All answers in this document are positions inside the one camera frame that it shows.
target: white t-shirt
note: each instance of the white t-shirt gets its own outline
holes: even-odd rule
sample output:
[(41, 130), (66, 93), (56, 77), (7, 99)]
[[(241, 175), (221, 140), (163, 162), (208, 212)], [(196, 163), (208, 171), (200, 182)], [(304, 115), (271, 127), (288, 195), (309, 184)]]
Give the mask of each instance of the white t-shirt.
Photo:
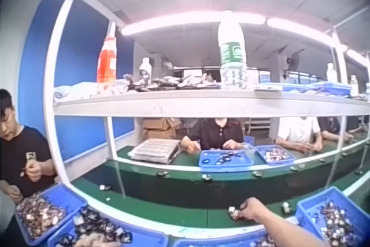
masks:
[(278, 137), (294, 143), (310, 143), (312, 134), (320, 132), (316, 117), (282, 117)]

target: blue wall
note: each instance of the blue wall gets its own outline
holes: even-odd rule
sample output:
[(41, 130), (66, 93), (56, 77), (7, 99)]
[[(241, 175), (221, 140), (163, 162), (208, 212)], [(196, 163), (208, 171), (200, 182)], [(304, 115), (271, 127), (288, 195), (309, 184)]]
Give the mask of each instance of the blue wall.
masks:
[[(20, 122), (45, 134), (43, 121), (43, 70), (50, 35), (63, 0), (42, 0), (26, 39), (19, 76)], [(96, 81), (98, 55), (108, 19), (81, 0), (75, 0), (62, 34), (55, 69), (55, 86)], [(117, 77), (132, 73), (134, 41), (117, 35)], [(64, 160), (106, 142), (103, 118), (55, 117)], [(134, 129), (131, 118), (113, 119), (114, 135)]]

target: worker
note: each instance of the worker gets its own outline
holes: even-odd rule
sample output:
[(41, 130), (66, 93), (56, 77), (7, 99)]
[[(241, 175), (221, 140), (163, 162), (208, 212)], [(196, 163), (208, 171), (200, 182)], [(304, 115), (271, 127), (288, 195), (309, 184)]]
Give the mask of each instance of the worker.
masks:
[[(16, 204), (54, 183), (56, 171), (45, 137), (16, 121), (12, 96), (0, 89), (0, 189)], [(0, 246), (27, 246), (13, 216)]]
[(323, 139), (316, 117), (281, 117), (276, 144), (303, 153), (320, 152)]
[[(337, 117), (319, 117), (319, 126), (323, 139), (330, 141), (339, 141), (339, 132), (341, 125)], [(365, 131), (364, 127), (359, 125), (357, 117), (348, 117), (344, 141), (350, 142), (353, 134)]]
[(228, 118), (200, 119), (190, 133), (184, 136), (180, 145), (188, 153), (195, 154), (209, 149), (241, 149), (243, 141), (239, 121)]
[(302, 227), (292, 224), (271, 212), (258, 199), (247, 199), (241, 206), (237, 219), (254, 220), (264, 225), (269, 236), (279, 247), (327, 247), (327, 245)]

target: ceiling light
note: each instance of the ceiling light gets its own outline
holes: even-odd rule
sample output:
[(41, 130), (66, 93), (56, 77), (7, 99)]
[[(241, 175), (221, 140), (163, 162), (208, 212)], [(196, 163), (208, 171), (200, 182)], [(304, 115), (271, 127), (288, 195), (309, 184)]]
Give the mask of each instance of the ceiling light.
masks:
[(351, 57), (353, 60), (356, 60), (359, 62), (362, 66), (370, 67), (370, 62), (368, 59), (366, 59), (364, 56), (362, 56), (357, 51), (354, 51), (352, 49), (347, 50), (347, 55)]
[(267, 24), (271, 27), (275, 27), (275, 28), (286, 30), (286, 31), (294, 32), (297, 34), (301, 34), (303, 36), (317, 40), (331, 47), (334, 46), (334, 41), (330, 36), (318, 30), (309, 28), (304, 25), (300, 25), (298, 23), (294, 23), (292, 21), (271, 18), (267, 21)]
[[(264, 24), (266, 19), (259, 14), (234, 13), (240, 23)], [(221, 20), (221, 12), (188, 12), (155, 17), (137, 23), (128, 24), (122, 29), (122, 35), (132, 35), (143, 31), (153, 30), (173, 25), (191, 23), (216, 23)]]

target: white ceiling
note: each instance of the white ceiling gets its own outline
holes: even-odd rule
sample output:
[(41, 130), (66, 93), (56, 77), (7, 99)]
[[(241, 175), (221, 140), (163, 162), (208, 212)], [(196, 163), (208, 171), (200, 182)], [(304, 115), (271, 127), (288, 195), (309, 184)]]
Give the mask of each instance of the white ceiling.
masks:
[[(224, 10), (260, 13), (290, 19), (325, 31), (354, 12), (369, 5), (369, 0), (99, 0), (124, 21), (136, 22), (154, 16), (191, 10)], [(267, 26), (243, 27), (247, 56), (254, 66), (263, 66), (272, 52), (288, 44), (287, 55), (301, 48), (302, 67), (313, 62), (331, 61), (329, 48), (301, 36), (272, 30)], [(370, 49), (370, 11), (338, 28), (341, 41), (355, 50)], [(217, 26), (212, 24), (172, 27), (146, 32), (135, 39), (149, 52), (168, 58), (177, 66), (217, 65)]]

